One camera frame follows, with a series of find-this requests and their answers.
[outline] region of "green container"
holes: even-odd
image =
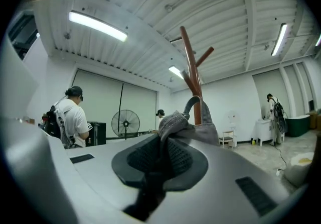
[[[289,137],[299,137],[309,131],[310,115],[288,118],[285,121],[288,128],[286,135]]]

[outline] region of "white chair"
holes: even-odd
[[[223,137],[219,138],[220,144],[222,143],[224,148],[225,142],[232,142],[232,147],[234,147],[234,131],[224,131]]]

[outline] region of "yellow object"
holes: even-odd
[[[310,160],[309,158],[301,158],[299,160],[299,163],[306,163],[306,162],[312,162],[312,160]]]

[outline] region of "black pole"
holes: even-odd
[[[119,111],[118,111],[118,133],[119,133],[119,118],[120,118],[120,106],[121,106],[121,98],[122,98],[122,90],[124,88],[124,83],[121,86],[121,93],[120,93],[120,101],[119,101]]]

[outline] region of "wooden coat rack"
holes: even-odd
[[[187,86],[192,91],[193,96],[197,95],[202,97],[202,88],[199,78],[199,73],[197,68],[205,61],[205,59],[214,51],[213,47],[210,47],[202,57],[196,62],[194,53],[192,50],[192,46],[190,43],[189,36],[187,35],[186,29],[184,27],[180,27],[181,37],[172,40],[171,42],[182,39],[185,47],[186,57],[187,57],[187,65],[189,69],[188,75],[185,71],[182,71],[181,74],[187,84]],[[201,106],[199,103],[194,105],[194,120],[195,125],[201,124]]]

